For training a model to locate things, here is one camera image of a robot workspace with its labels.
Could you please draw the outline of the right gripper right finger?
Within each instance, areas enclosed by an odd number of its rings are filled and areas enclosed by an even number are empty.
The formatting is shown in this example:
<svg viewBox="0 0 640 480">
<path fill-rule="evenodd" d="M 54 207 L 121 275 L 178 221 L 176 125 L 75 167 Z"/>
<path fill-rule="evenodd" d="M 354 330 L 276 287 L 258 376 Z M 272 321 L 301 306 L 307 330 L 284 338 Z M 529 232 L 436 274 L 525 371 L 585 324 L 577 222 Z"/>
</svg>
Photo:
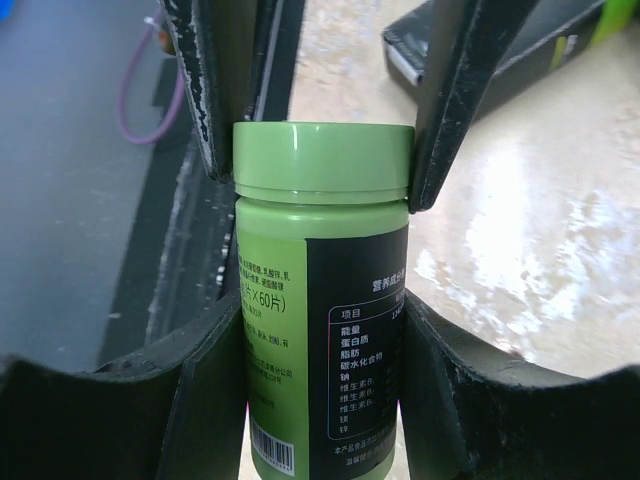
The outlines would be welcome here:
<svg viewBox="0 0 640 480">
<path fill-rule="evenodd" d="M 405 297 L 412 479 L 636 479 L 639 368 L 581 379 L 519 359 Z"/>
</svg>

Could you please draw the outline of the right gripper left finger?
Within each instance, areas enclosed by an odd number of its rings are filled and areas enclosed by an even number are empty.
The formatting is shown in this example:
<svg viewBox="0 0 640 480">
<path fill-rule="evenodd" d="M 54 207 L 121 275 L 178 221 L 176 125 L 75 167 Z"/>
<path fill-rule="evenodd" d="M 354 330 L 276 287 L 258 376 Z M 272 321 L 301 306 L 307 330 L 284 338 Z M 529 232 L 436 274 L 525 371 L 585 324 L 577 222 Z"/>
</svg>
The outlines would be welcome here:
<svg viewBox="0 0 640 480">
<path fill-rule="evenodd" d="M 246 409 L 238 293 L 92 373 L 1 359 L 5 479 L 234 479 Z"/>
</svg>

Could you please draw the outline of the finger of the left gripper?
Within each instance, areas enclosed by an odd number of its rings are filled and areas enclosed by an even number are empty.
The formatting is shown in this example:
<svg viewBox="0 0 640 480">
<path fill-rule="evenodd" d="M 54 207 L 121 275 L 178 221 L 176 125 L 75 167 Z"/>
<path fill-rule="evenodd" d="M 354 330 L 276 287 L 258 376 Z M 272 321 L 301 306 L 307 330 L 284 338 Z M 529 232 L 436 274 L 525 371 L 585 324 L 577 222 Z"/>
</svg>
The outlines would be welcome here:
<svg viewBox="0 0 640 480">
<path fill-rule="evenodd" d="M 411 213 L 433 207 L 502 56 L 533 0 L 436 1 L 410 170 Z"/>
<path fill-rule="evenodd" d="M 305 4 L 302 1 L 164 0 L 207 175 L 233 171 L 233 127 L 283 121 Z"/>
</svg>

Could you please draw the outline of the green capped pill bottle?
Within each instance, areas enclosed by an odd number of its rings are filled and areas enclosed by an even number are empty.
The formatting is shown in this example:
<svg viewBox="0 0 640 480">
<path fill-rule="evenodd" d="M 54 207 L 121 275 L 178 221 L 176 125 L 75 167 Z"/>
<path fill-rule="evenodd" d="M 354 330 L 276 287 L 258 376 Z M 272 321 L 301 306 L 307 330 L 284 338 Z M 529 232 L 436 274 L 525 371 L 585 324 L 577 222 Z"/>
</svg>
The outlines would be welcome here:
<svg viewBox="0 0 640 480">
<path fill-rule="evenodd" d="M 263 479 L 382 479 L 393 463 L 414 130 L 236 125 L 251 453 Z"/>
</svg>

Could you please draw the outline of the black product box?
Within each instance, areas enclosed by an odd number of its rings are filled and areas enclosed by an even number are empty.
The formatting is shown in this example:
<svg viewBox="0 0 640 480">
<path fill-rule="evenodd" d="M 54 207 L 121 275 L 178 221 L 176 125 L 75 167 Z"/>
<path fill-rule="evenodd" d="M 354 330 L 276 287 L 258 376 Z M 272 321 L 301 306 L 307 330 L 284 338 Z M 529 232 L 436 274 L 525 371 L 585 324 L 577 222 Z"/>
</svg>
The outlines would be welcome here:
<svg viewBox="0 0 640 480">
<path fill-rule="evenodd" d="M 485 117 L 588 48 L 604 1 L 542 1 L 498 64 L 475 118 Z M 433 3 L 426 1 L 382 32 L 391 79 L 413 100 L 425 76 Z"/>
</svg>

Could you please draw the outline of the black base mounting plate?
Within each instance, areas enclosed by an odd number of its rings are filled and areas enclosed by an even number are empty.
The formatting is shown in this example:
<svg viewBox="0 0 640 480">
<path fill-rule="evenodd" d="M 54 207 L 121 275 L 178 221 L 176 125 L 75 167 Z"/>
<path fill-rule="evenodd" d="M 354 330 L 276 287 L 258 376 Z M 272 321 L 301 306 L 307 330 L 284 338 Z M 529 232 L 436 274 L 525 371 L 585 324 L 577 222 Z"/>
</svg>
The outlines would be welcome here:
<svg viewBox="0 0 640 480">
<path fill-rule="evenodd" d="M 183 105 L 153 147 L 99 364 L 185 326 L 224 294 L 235 195 L 207 177 L 191 129 Z"/>
</svg>

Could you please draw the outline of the yellow green packet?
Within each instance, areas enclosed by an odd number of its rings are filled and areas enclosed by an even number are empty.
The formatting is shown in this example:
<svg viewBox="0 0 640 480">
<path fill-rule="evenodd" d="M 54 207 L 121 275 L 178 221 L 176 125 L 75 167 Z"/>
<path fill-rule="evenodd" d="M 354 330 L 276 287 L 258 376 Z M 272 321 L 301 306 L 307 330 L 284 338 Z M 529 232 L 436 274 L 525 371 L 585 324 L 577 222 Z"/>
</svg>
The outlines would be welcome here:
<svg viewBox="0 0 640 480">
<path fill-rule="evenodd" d="M 595 46 L 625 28 L 639 9 L 639 0 L 607 0 L 589 46 Z"/>
</svg>

